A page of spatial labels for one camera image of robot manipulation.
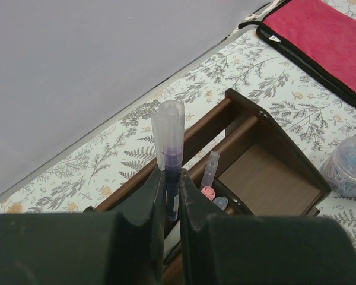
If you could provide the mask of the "clear jar of paperclips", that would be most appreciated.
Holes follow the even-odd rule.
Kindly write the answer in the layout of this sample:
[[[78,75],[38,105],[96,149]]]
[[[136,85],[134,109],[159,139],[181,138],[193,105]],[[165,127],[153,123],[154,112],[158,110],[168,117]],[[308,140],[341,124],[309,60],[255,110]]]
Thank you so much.
[[[339,195],[356,197],[356,137],[341,141],[320,172]]]

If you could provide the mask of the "pink capped white pen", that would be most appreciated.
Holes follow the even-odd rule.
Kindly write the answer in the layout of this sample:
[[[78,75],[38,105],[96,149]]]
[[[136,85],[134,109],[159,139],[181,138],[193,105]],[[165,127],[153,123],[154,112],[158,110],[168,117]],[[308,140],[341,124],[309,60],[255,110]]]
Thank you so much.
[[[216,193],[211,186],[204,186],[201,189],[201,193],[205,195],[209,200],[213,201],[216,197]]]

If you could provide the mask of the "blue capped white pen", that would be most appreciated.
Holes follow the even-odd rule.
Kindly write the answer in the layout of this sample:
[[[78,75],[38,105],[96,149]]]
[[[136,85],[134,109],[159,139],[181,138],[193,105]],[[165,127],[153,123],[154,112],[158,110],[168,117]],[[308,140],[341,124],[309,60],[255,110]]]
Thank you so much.
[[[212,202],[221,210],[225,210],[228,206],[228,199],[226,197],[215,197]]]

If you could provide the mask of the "purple pen clear cap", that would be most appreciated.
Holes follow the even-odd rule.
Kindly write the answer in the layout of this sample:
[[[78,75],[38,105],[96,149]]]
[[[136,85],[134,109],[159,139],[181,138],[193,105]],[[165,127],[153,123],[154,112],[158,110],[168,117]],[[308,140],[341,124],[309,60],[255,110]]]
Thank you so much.
[[[158,168],[166,177],[166,213],[176,221],[179,207],[179,179],[183,161],[185,107],[177,100],[162,102],[151,114]]]

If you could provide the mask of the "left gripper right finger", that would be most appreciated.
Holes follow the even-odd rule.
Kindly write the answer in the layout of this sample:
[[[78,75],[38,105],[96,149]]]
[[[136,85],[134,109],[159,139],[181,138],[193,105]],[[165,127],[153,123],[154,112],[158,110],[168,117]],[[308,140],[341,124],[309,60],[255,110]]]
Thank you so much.
[[[187,170],[179,198],[186,284],[356,284],[356,251],[330,218],[231,216]]]

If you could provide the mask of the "brown wooden desk organizer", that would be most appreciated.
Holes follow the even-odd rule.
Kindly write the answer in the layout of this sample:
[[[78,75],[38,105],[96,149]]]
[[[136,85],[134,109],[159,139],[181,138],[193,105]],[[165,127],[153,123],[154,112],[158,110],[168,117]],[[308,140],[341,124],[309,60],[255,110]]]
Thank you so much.
[[[185,133],[183,161],[187,162],[221,131],[225,138],[215,147],[220,153],[213,187],[228,198],[231,216],[316,217],[317,205],[330,187],[309,159],[263,108],[234,90]],[[199,190],[208,157],[188,174]],[[155,160],[133,175],[117,192],[96,207],[110,211],[137,191],[158,169]],[[164,237],[173,231],[165,210]],[[181,253],[163,265],[161,284],[183,276]]]

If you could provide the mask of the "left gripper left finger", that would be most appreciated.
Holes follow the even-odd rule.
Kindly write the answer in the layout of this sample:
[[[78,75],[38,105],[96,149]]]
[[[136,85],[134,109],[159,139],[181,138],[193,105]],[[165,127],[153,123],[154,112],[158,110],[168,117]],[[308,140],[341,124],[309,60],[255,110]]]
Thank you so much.
[[[165,174],[110,211],[0,214],[0,284],[161,284]]]

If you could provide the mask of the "dark thin pen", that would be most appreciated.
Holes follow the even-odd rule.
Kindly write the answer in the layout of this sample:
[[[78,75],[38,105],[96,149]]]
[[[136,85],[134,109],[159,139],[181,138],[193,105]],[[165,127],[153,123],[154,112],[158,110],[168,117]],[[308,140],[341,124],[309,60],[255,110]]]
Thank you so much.
[[[215,174],[217,172],[218,162],[220,159],[220,153],[217,151],[211,151],[209,159],[205,166],[205,171],[201,180],[200,190],[206,186],[212,186]]]

